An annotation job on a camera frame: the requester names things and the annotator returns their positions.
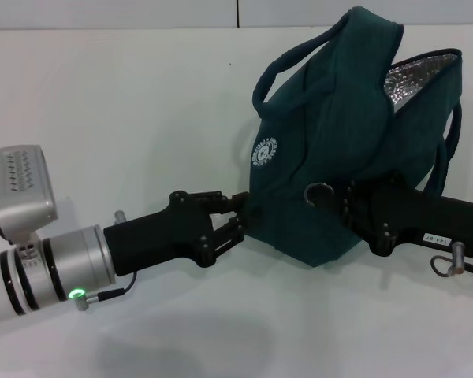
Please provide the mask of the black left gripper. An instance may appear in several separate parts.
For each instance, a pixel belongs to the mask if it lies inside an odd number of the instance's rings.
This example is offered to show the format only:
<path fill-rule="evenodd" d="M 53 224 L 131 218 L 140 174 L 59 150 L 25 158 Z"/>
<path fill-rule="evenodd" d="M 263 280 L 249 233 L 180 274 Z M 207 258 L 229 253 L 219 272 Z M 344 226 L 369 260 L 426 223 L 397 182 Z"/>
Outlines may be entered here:
<path fill-rule="evenodd" d="M 210 215 L 239 213 L 247 191 L 226 196 L 221 191 L 170 195 L 158 213 L 128 220 L 103 230 L 118 276 L 147 269 L 176 258 L 207 268 L 244 240 L 244 221 L 236 215 L 214 230 Z"/>

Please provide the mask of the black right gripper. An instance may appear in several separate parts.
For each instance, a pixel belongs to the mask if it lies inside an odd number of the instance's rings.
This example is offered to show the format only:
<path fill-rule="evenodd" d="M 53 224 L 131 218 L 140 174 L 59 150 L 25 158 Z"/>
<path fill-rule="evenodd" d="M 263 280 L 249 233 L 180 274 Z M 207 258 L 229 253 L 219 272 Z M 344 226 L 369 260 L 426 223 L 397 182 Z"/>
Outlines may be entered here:
<path fill-rule="evenodd" d="M 443 251 L 464 245 L 473 259 L 473 202 L 427 194 L 409 187 L 400 176 L 334 183 L 334 209 L 340 221 L 381 257 L 401 244 Z"/>

